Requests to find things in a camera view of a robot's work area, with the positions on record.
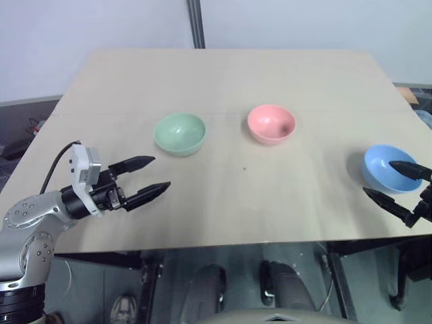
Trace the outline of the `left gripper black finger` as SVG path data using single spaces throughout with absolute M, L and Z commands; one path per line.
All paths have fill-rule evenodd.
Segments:
M 151 156 L 136 156 L 108 166 L 109 174 L 113 179 L 117 179 L 123 173 L 132 173 L 146 167 L 155 160 Z
M 132 211 L 145 205 L 158 196 L 162 195 L 171 185 L 171 182 L 162 182 L 158 184 L 152 184 L 139 190 L 135 195 L 125 199 L 125 210 Z

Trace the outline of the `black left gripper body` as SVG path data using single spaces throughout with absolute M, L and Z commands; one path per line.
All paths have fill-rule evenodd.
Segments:
M 126 172 L 124 167 L 109 167 L 99 174 L 95 185 L 92 185 L 90 196 L 92 201 L 101 211 L 113 211 L 120 208 L 131 211 L 123 189 L 120 188 L 116 179 Z

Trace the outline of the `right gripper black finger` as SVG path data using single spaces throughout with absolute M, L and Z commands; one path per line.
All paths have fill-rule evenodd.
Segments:
M 388 213 L 400 219 L 406 227 L 412 228 L 419 220 L 418 216 L 409 209 L 400 206 L 392 197 L 372 188 L 363 187 L 362 189 L 372 201 Z
M 431 181 L 431 169 L 408 161 L 390 161 L 389 165 L 411 180 Z

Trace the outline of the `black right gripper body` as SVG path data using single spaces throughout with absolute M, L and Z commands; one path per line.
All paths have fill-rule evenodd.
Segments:
M 431 184 L 429 184 L 420 194 L 421 200 L 414 209 L 417 219 L 423 218 L 431 222 Z

